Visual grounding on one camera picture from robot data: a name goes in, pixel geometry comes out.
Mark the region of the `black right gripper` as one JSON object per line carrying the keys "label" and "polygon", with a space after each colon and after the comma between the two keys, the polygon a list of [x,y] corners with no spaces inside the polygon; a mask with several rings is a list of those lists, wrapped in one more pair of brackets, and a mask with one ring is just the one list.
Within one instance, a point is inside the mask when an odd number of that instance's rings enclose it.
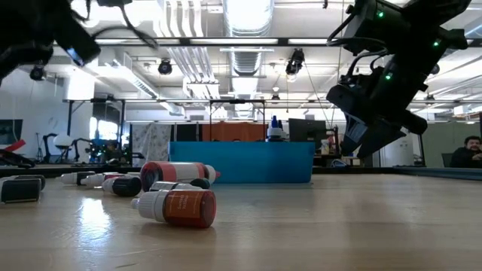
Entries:
{"label": "black right gripper", "polygon": [[405,137],[401,126],[412,133],[423,134],[428,124],[407,107],[416,93],[427,86],[412,82],[383,67],[370,75],[345,76],[328,91],[326,99],[345,114],[346,126],[340,151],[343,156],[359,146],[358,158],[372,155],[381,148]]}

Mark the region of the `silver ventilation duct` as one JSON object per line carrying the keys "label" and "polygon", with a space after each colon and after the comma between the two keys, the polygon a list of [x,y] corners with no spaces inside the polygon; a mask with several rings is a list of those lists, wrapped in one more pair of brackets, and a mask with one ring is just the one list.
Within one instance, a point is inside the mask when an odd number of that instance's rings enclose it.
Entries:
{"label": "silver ventilation duct", "polygon": [[[274,0],[223,0],[226,36],[261,38],[270,34]],[[229,53],[231,88],[237,99],[254,99],[264,53],[258,48],[242,48]]]}

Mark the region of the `black metal rack frame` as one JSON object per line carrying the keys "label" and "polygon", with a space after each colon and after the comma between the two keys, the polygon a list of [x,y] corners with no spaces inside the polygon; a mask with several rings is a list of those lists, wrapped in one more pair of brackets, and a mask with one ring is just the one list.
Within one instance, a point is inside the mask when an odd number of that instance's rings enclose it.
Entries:
{"label": "black metal rack frame", "polygon": [[115,140],[123,148],[126,103],[113,96],[68,99],[66,134],[73,139]]}
{"label": "black metal rack frame", "polygon": [[209,101],[209,124],[228,123],[268,123],[263,99],[214,99]]}

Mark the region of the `white round lamp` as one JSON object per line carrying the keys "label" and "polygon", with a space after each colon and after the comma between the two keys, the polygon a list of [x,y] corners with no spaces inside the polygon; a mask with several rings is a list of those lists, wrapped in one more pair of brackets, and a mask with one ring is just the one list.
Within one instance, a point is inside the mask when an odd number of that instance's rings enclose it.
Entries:
{"label": "white round lamp", "polygon": [[61,150],[69,149],[73,141],[74,139],[66,134],[59,134],[53,138],[53,144]]}

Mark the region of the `person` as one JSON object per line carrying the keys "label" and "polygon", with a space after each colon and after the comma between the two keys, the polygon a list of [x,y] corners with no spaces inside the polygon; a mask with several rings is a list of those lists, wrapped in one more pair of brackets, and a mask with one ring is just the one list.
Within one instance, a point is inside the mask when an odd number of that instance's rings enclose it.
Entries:
{"label": "person", "polygon": [[457,148],[451,157],[452,168],[482,169],[482,140],[480,137],[471,135],[464,141],[464,146]]}

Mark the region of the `large red food coloring bottle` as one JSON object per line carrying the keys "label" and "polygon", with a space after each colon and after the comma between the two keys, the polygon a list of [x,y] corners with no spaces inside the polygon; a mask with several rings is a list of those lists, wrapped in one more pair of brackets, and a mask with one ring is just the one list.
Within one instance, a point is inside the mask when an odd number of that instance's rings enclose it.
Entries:
{"label": "large red food coloring bottle", "polygon": [[149,191],[157,181],[190,183],[194,179],[206,179],[210,187],[221,175],[212,166],[197,162],[147,162],[140,171],[144,192]]}

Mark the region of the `dark wall screen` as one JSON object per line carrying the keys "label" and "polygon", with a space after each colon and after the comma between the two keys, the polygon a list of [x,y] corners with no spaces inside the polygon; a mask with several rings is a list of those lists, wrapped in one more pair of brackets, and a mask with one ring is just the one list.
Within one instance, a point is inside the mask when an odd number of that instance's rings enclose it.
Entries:
{"label": "dark wall screen", "polygon": [[0,120],[0,145],[12,145],[21,139],[22,119]]}

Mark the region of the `red-handled tool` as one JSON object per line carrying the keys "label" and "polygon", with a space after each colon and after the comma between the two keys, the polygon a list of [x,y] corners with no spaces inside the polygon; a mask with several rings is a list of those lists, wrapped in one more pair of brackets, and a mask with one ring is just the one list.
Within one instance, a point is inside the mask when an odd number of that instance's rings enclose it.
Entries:
{"label": "red-handled tool", "polygon": [[12,145],[8,145],[7,147],[3,148],[3,150],[9,151],[9,152],[14,152],[14,151],[20,149],[21,147],[23,147],[25,144],[26,144],[26,142],[23,139],[21,139],[17,142],[14,142]]}

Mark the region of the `patterned fabric curtain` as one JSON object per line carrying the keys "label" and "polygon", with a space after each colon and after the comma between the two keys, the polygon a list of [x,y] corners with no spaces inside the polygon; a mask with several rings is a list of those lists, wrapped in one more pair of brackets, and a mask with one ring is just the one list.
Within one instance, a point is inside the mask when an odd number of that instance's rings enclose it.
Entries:
{"label": "patterned fabric curtain", "polygon": [[168,147],[171,136],[170,125],[147,123],[133,124],[133,153],[140,153],[144,157],[133,158],[133,165],[142,167],[150,161],[167,161]]}

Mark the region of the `black rectangular object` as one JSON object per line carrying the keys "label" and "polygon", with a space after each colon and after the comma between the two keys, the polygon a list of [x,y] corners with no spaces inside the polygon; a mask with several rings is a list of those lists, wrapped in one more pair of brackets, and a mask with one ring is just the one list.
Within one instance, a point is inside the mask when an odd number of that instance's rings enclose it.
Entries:
{"label": "black rectangular object", "polygon": [[0,202],[37,202],[40,199],[40,178],[0,178]]}

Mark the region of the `small orange food coloring bottle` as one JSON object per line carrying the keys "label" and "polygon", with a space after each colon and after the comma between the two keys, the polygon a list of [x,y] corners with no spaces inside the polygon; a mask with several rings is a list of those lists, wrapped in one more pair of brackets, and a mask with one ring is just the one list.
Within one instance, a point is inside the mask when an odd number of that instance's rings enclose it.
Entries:
{"label": "small orange food coloring bottle", "polygon": [[143,218],[178,227],[208,228],[216,216],[216,198],[210,190],[149,191],[131,201]]}

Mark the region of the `small grey-label food coloring bottle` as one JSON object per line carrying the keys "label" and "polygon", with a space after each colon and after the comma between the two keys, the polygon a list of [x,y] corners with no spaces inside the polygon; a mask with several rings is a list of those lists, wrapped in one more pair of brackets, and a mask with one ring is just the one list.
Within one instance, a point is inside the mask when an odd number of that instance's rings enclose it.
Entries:
{"label": "small grey-label food coloring bottle", "polygon": [[208,190],[211,183],[206,178],[195,178],[187,182],[170,182],[170,181],[156,181],[151,187],[150,191],[159,190]]}

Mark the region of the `black computer monitor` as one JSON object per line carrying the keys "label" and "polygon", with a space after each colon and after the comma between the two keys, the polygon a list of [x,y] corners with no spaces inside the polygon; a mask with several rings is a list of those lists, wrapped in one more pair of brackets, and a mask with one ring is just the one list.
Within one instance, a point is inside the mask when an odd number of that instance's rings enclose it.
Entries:
{"label": "black computer monitor", "polygon": [[288,134],[291,142],[320,142],[327,139],[326,122],[323,120],[288,120]]}

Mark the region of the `teal plastic bin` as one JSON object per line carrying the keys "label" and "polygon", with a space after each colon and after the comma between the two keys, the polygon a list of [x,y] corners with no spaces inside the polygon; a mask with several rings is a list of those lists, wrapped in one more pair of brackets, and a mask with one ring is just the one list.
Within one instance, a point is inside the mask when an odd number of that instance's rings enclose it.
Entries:
{"label": "teal plastic bin", "polygon": [[173,162],[198,162],[220,172],[217,184],[303,184],[311,180],[311,142],[171,142]]}

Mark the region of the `grey partition wall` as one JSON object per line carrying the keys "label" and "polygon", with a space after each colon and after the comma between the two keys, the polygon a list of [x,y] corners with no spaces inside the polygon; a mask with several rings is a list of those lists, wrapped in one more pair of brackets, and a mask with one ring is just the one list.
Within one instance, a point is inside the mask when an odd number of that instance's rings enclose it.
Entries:
{"label": "grey partition wall", "polygon": [[480,136],[479,123],[430,123],[422,135],[426,166],[443,168],[442,154],[463,147],[469,136]]}

